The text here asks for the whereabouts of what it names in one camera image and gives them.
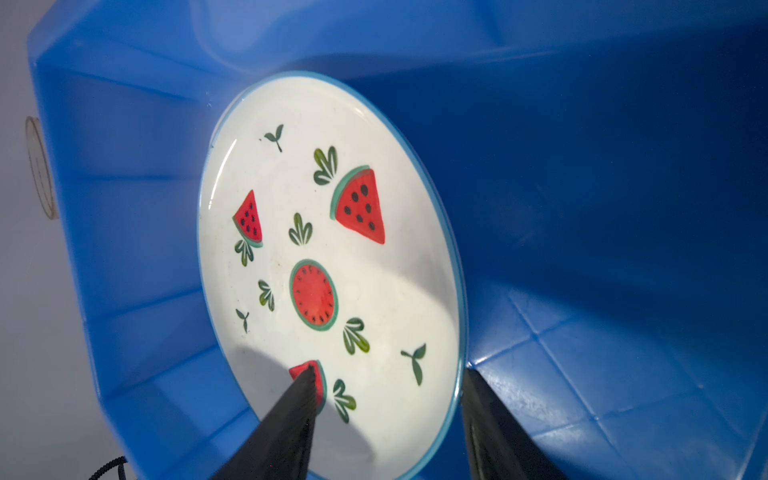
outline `blue plastic container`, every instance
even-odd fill
[[[765,1],[60,0],[28,50],[99,399],[142,478],[207,478],[257,424],[196,200],[219,115],[289,69],[419,153],[470,361],[567,474],[768,475]],[[460,414],[418,478],[468,478]]]

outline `watermelon slice illustration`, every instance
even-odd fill
[[[368,165],[355,168],[336,185],[331,200],[331,219],[376,243],[384,244],[384,223],[376,176]]]
[[[322,265],[314,260],[301,260],[290,274],[293,306],[310,328],[328,330],[339,313],[336,288]]]
[[[318,415],[326,405],[326,375],[323,373],[323,366],[320,365],[319,360],[310,360],[309,362],[302,363],[301,365],[294,366],[292,369],[288,369],[290,378],[296,379],[297,376],[308,369],[309,367],[315,369],[315,387],[317,388],[317,413]]]
[[[246,195],[243,204],[232,220],[237,227],[237,231],[243,236],[242,240],[235,243],[235,251],[240,254],[240,261],[243,266],[248,264],[248,260],[253,261],[253,248],[261,247],[261,223],[259,222],[259,211],[256,209],[256,198],[253,196],[253,190]]]

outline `ceramic plate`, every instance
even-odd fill
[[[310,470],[418,472],[456,407],[464,287],[437,195],[389,121],[315,74],[250,88],[212,138],[198,236],[210,318],[257,416],[318,366]]]

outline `round watermelon design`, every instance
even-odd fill
[[[301,260],[290,274],[293,306],[301,320],[319,331],[328,330],[339,310],[339,297],[331,277],[314,260]]]
[[[240,254],[240,261],[243,266],[246,266],[248,260],[253,261],[252,249],[261,248],[261,223],[259,222],[259,211],[256,208],[253,190],[248,192],[232,220],[237,231],[243,236],[242,240],[235,243],[235,251]]]
[[[368,165],[350,171],[336,185],[331,200],[331,219],[376,243],[384,244],[384,222],[376,176]]]
[[[326,375],[323,373],[323,366],[320,365],[319,360],[310,360],[309,362],[302,363],[301,365],[294,366],[292,369],[288,369],[290,378],[296,379],[301,375],[304,370],[309,367],[315,369],[315,388],[317,389],[317,413],[318,415],[326,405]]]

